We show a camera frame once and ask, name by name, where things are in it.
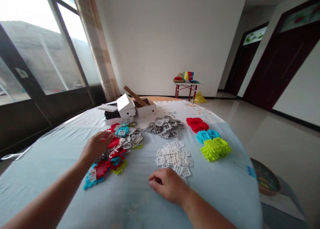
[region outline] light blue tablecloth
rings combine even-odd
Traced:
[[[187,101],[156,102],[157,115],[137,119],[145,128],[156,116],[171,115],[185,123],[179,140],[191,152],[194,166],[188,184],[237,228],[261,228],[262,211],[256,179],[234,165],[252,166],[231,128],[214,113]],[[232,153],[208,162],[203,146],[187,126],[187,117],[201,117],[229,142]],[[76,160],[89,137],[109,127],[104,112],[88,110],[38,139],[30,150],[0,177],[0,226],[61,176]],[[156,152],[166,142],[144,133],[142,149],[126,155],[128,165],[120,175],[108,174],[104,182],[84,191],[83,179],[58,228],[192,228],[183,210],[155,193],[149,175],[158,167]]]

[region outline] curtain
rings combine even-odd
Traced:
[[[119,98],[119,88],[95,0],[75,0],[107,102]]]

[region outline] yellow plastic bag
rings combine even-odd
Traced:
[[[196,97],[194,98],[195,103],[207,103],[207,100],[201,95],[201,91],[196,93]]]

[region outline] pile of white blocks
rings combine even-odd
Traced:
[[[164,148],[160,148],[157,152],[158,158],[155,160],[157,166],[167,168],[172,166],[173,170],[187,183],[186,177],[191,176],[189,166],[193,166],[193,160],[189,158],[189,151],[182,151],[184,143],[175,141],[172,144],[166,143]]]

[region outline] hand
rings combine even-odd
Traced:
[[[149,177],[149,185],[163,198],[180,206],[192,193],[192,189],[171,168],[154,171]]]
[[[110,131],[98,132],[88,139],[82,154],[79,158],[80,161],[92,165],[101,154],[105,153],[108,145],[114,137],[114,133]]]

